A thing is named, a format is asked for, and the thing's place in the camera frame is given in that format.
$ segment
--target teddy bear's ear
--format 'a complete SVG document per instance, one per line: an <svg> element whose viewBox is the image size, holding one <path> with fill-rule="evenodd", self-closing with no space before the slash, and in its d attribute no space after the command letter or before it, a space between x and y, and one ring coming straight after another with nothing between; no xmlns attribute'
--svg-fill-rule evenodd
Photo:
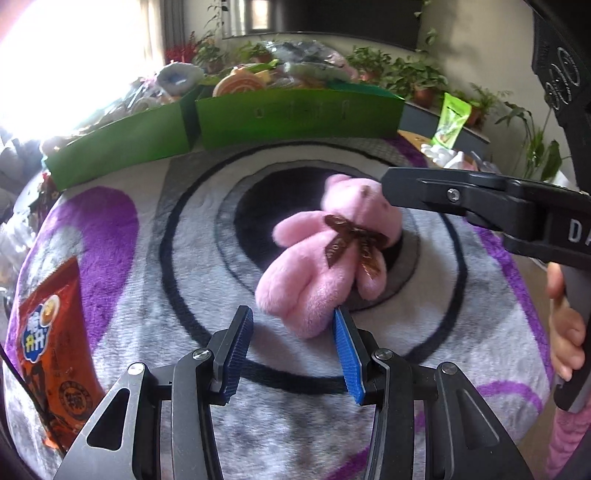
<svg viewBox="0 0 591 480"><path fill-rule="evenodd" d="M326 192L329 188L336 185L338 182L349 180L350 178L351 177L349 177L348 175L344 175L342 173L336 173L334 175L331 175L326 179L326 182L324 182L324 191Z"/></svg>

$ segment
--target human hand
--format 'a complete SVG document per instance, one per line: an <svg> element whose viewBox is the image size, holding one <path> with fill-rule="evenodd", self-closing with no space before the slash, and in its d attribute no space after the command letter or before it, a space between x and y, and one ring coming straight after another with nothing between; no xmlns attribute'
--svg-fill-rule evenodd
<svg viewBox="0 0 591 480"><path fill-rule="evenodd" d="M560 265L548 265L547 281L546 292L551 300L550 359L556 373L568 381L573 376L573 370L581 368L585 360L581 348L585 339L585 323L581 315L570 308L564 296Z"/></svg>

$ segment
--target television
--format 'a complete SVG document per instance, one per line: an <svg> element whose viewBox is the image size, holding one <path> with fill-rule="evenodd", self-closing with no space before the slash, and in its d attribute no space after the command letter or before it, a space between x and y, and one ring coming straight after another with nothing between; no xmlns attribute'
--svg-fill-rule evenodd
<svg viewBox="0 0 591 480"><path fill-rule="evenodd" d="M422 0L222 0L224 38L339 35L417 48Z"/></svg>

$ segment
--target pink teddy bear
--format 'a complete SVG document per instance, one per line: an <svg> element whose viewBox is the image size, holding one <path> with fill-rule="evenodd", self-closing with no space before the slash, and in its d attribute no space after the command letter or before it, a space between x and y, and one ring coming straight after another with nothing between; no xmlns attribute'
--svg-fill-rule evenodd
<svg viewBox="0 0 591 480"><path fill-rule="evenodd" d="M370 179L330 176L322 210L300 212L277 224L273 240L287 249L269 266L256 288L262 312L281 318L300 338L327 328L353 282L365 300L386 286L381 249L400 238L402 213Z"/></svg>

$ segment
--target white wall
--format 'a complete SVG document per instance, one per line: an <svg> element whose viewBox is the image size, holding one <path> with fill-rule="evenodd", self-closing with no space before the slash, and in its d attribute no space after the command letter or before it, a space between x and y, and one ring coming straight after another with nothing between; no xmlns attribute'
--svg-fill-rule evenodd
<svg viewBox="0 0 591 480"><path fill-rule="evenodd" d="M197 38L204 32L204 24L211 17L207 6L213 0L185 0L185 25L187 34L195 30ZM531 70L533 49L533 17L530 8L522 0L434 0L423 15L422 31L434 27L439 38L431 49L444 73L454 87L469 88L474 82L490 90L511 90L509 100L529 109L540 126L548 107L544 102L544 90ZM290 35L299 39L305 35ZM381 48L394 58L406 57L412 52L364 40L315 35L335 50L348 54L354 45L370 45ZM227 48L238 45L232 40ZM491 139L493 161L504 173L511 173L517 150L523 139L523 128L515 123L511 129L494 125L489 121L484 134ZM554 115L550 116L545 135L547 142L556 139L563 156L569 155L563 130ZM570 159L565 160L562 172L574 181ZM518 166L517 174L522 173Z"/></svg>

